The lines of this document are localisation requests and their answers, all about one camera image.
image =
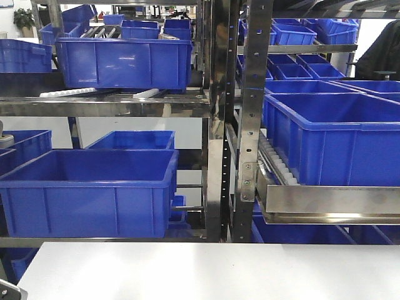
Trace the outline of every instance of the perforated metal post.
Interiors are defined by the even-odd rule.
[[[249,6],[248,34],[247,44],[244,47],[246,63],[242,77],[241,110],[237,135],[239,158],[232,227],[232,240],[237,243],[251,241],[258,140],[264,100],[273,0],[250,0],[247,4]]]

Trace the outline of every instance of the reflective steel surface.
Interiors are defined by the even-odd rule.
[[[207,118],[203,98],[0,97],[0,116]]]

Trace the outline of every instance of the metal upright post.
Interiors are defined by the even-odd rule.
[[[48,0],[52,31],[55,38],[64,36],[64,23],[58,0]]]
[[[39,32],[39,30],[42,28],[42,23],[40,21],[39,17],[39,9],[38,9],[38,4],[34,0],[31,0],[31,6],[32,6],[32,15],[33,15],[33,21],[35,23],[35,28],[37,32],[37,38],[39,41],[42,41],[42,35]]]
[[[209,241],[221,237],[221,183],[224,148],[226,53],[230,0],[211,2],[211,117],[208,126],[206,229]]]
[[[239,1],[233,0],[229,9],[228,47],[226,59],[226,82],[225,82],[225,122],[232,124],[234,119],[234,97],[235,97],[235,75],[236,75],[236,45],[238,44],[238,19]],[[227,238],[230,220],[230,178],[231,178],[231,151],[229,149],[228,137],[224,133],[224,151],[222,155],[222,186],[221,186],[221,237]]]
[[[241,110],[237,144],[239,157],[232,240],[251,241],[251,221],[256,192],[256,170],[261,111],[267,68],[269,32],[271,30],[273,0],[249,0],[246,59],[242,77]]]

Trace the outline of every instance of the white wall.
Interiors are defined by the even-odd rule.
[[[0,8],[0,31],[6,31],[9,39],[22,36],[22,33],[14,25],[14,11],[19,8],[32,8],[30,0],[14,0],[14,7]]]

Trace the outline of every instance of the bin handle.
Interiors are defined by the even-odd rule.
[[[46,50],[39,47],[32,47],[32,53],[38,55],[46,55]]]

